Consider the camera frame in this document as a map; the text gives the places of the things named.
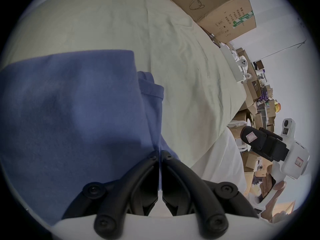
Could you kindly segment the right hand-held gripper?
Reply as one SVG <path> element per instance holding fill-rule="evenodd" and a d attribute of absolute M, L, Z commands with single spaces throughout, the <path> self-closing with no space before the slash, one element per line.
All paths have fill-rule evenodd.
<path fill-rule="evenodd" d="M 279 135 L 263 127 L 255 129 L 245 126 L 241 130 L 240 139 L 251 147 L 250 150 L 272 162 L 272 186 L 284 181 L 286 177 L 297 180 L 307 168 L 309 152 L 295 140 L 295 128 L 295 121 L 285 118 Z M 276 190 L 271 189 L 265 197 L 255 197 L 254 209 L 265 210 L 275 193 Z"/>

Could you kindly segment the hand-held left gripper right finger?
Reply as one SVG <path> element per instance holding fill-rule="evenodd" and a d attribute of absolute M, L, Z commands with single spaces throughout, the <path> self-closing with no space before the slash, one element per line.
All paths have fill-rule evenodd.
<path fill-rule="evenodd" d="M 258 218 L 250 202 L 231 182 L 201 179 L 193 170 L 161 151 L 162 199 L 173 216 L 195 214 L 202 237 L 221 237 L 228 227 L 226 214 Z"/>

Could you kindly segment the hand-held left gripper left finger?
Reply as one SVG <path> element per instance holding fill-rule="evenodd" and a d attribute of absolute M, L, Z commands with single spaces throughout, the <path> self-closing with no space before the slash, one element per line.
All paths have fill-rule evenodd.
<path fill-rule="evenodd" d="M 90 182 L 74 198 L 62 220 L 96 215 L 100 237 L 120 237 L 126 214 L 147 216 L 158 201 L 159 152 L 153 151 L 120 179 Z"/>

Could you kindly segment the person's right hand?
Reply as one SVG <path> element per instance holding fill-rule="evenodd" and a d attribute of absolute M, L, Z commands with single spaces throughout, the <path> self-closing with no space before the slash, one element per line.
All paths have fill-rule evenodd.
<path fill-rule="evenodd" d="M 268 202 L 268 204 L 266 204 L 265 206 L 266 209 L 261 213 L 261 217 L 263 219 L 266 219 L 269 222 L 272 221 L 274 206 L 278 201 L 279 196 L 284 191 L 286 185 L 287 185 L 287 182 L 281 181 L 275 184 L 274 186 L 272 186 L 272 176 L 269 172 L 266 174 L 266 177 L 262 178 L 262 183 L 260 184 L 260 188 L 261 188 L 261 194 L 263 198 L 270 192 L 270 190 L 272 189 L 276 190 L 276 193 L 274 194 L 272 199 Z"/>

